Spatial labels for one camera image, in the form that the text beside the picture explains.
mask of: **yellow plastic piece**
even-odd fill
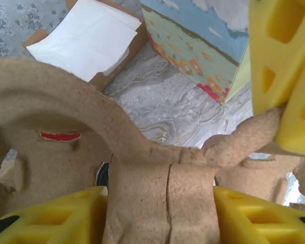
[[[275,141],[284,150],[305,155],[305,68],[284,111]]]
[[[221,244],[305,244],[305,213],[214,187]]]
[[[101,243],[107,188],[92,187],[71,195],[12,212],[20,216],[0,233],[0,244]]]
[[[287,102],[305,67],[305,0],[251,0],[249,35],[257,115]]]

